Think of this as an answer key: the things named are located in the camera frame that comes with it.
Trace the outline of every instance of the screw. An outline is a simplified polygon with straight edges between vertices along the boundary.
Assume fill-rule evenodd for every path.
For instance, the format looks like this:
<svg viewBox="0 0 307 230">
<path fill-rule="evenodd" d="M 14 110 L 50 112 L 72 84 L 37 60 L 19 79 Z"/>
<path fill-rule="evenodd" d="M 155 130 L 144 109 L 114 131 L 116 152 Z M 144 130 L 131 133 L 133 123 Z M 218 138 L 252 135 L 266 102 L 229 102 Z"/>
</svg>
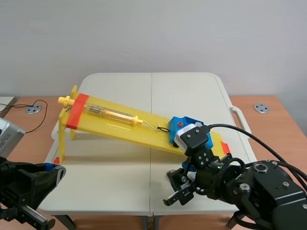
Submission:
<svg viewBox="0 0 307 230">
<path fill-rule="evenodd" d="M 183 177 L 181 178 L 181 181 L 182 181 L 183 183 L 185 183 L 185 182 L 187 182 L 187 178 L 186 178 L 185 176 L 183 176 Z"/>
<path fill-rule="evenodd" d="M 243 183 L 243 184 L 240 184 L 240 189 L 243 192 L 248 192 L 250 190 L 250 187 L 248 184 Z"/>
<path fill-rule="evenodd" d="M 285 188 L 287 188 L 287 187 L 289 187 L 289 183 L 288 183 L 288 182 L 283 182 L 283 186 L 284 186 Z"/>
</svg>

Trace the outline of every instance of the white wall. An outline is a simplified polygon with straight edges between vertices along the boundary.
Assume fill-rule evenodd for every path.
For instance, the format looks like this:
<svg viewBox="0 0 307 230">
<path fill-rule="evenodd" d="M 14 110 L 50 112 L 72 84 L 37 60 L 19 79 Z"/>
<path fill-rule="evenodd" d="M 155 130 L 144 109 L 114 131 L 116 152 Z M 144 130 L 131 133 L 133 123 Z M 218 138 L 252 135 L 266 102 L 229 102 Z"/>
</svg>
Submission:
<svg viewBox="0 0 307 230">
<path fill-rule="evenodd" d="M 0 95 L 66 95 L 96 72 L 206 71 L 229 94 L 278 95 L 307 133 L 306 11 L 306 0 L 1 0 Z"/>
</svg>

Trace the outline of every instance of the red tape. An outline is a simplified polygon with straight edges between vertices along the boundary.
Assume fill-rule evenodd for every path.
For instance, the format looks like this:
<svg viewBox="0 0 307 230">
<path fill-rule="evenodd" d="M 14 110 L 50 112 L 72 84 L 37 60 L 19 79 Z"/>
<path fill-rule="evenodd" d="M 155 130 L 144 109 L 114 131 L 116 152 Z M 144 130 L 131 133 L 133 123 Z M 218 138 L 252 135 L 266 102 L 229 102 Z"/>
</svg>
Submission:
<svg viewBox="0 0 307 230">
<path fill-rule="evenodd" d="M 221 141 L 221 145 L 222 145 L 222 148 L 223 148 L 223 151 L 224 151 L 224 155 L 227 155 L 228 153 L 230 153 L 230 149 L 229 149 L 229 146 L 227 143 L 224 143 Z"/>
<path fill-rule="evenodd" d="M 71 114 L 68 118 L 66 127 L 77 129 L 78 123 L 84 108 L 84 104 L 88 99 L 88 95 L 80 93 L 71 107 Z"/>
</svg>

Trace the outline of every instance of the wooden table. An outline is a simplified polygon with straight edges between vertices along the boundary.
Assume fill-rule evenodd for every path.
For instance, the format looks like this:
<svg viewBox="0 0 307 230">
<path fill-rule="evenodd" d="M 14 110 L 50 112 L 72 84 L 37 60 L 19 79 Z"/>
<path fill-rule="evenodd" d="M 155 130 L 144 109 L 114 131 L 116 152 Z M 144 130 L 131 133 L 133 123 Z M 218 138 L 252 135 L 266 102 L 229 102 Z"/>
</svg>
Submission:
<svg viewBox="0 0 307 230">
<path fill-rule="evenodd" d="M 21 98 L 17 104 L 32 104 L 38 98 Z M 39 98 L 48 103 L 47 116 L 42 126 L 36 131 L 25 134 L 23 139 L 8 157 L 10 161 L 27 161 L 32 163 L 44 162 L 53 143 L 51 131 L 58 120 L 62 109 L 57 104 L 58 98 Z M 288 114 L 280 101 L 274 96 L 257 97 L 231 97 L 233 105 L 239 107 L 248 121 L 252 133 L 277 151 L 289 164 L 292 164 L 304 172 L 307 172 L 307 138 Z M 253 104 L 267 104 L 271 111 L 268 114 L 260 114 L 253 109 Z M 11 109 L 5 119 L 14 122 L 25 131 L 38 126 L 44 117 L 46 105 L 42 103 L 43 111 L 34 115 L 27 115 L 25 108 Z M 274 159 L 262 146 L 250 141 L 258 160 Z M 164 216 L 160 219 L 160 230 L 225 230 L 225 224 L 230 215 L 185 215 Z M 141 220 L 133 216 L 72 216 L 78 229 L 131 229 L 141 230 Z M 32 230 L 28 224 L 21 225 L 17 221 L 1 221 L 2 230 Z M 66 230 L 59 222 L 56 222 L 54 230 Z M 245 228 L 236 226 L 234 230 Z"/>
</svg>

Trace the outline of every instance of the black string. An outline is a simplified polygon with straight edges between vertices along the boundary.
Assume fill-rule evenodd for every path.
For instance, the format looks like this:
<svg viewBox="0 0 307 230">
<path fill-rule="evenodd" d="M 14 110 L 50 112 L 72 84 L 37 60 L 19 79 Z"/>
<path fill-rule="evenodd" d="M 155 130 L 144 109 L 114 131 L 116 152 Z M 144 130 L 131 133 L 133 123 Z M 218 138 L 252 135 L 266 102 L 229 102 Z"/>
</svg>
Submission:
<svg viewBox="0 0 307 230">
<path fill-rule="evenodd" d="M 159 130 L 168 133 L 169 129 L 168 128 L 163 128 L 163 127 L 158 127 Z"/>
<path fill-rule="evenodd" d="M 36 103 L 36 102 L 45 102 L 44 100 L 36 100 L 34 103 L 33 103 L 33 105 L 31 105 L 31 107 L 33 107 L 34 106 L 34 104 Z M 43 118 L 43 120 L 42 120 L 42 122 L 39 124 L 39 126 L 37 126 L 35 129 L 32 129 L 31 131 L 28 131 L 28 132 L 26 132 L 26 133 L 31 133 L 31 132 L 33 132 L 34 130 L 37 130 L 41 125 L 42 125 L 42 123 L 44 122 L 44 120 L 45 120 L 45 118 L 46 118 L 46 115 L 47 115 L 47 108 L 48 108 L 48 103 L 47 102 L 45 102 L 46 103 L 46 110 L 45 110 L 45 115 L 44 115 L 44 118 Z"/>
<path fill-rule="evenodd" d="M 2 103 L 0 103 L 0 104 L 8 106 L 8 108 L 5 108 L 5 109 L 1 110 L 0 113 L 3 112 L 4 110 L 11 109 L 11 108 L 32 107 L 32 105 L 29 105 L 29 104 L 15 104 L 15 105 L 8 105 L 8 104 L 2 104 Z"/>
<path fill-rule="evenodd" d="M 2 103 L 0 103 L 1 105 L 8 106 L 8 108 L 5 108 L 5 109 L 1 110 L 0 113 L 3 112 L 4 110 L 11 109 L 11 108 L 34 107 L 34 104 L 35 104 L 36 102 L 38 102 L 38 101 L 45 102 L 44 100 L 36 100 L 32 105 L 30 105 L 30 104 L 15 104 L 15 105 L 8 105 L 8 104 L 2 104 Z M 26 133 L 31 133 L 31 132 L 33 132 L 34 130 L 38 129 L 38 128 L 43 124 L 43 122 L 44 122 L 44 120 L 45 120 L 45 118 L 46 118 L 46 115 L 47 115 L 47 108 L 48 108 L 48 103 L 47 103 L 47 102 L 45 102 L 45 103 L 46 103 L 46 110 L 45 110 L 45 115 L 44 115 L 44 118 L 43 118 L 42 122 L 41 122 L 41 123 L 39 124 L 39 126 L 37 126 L 35 129 L 32 129 L 31 131 L 28 131 L 28 132 L 26 132 Z"/>
</svg>

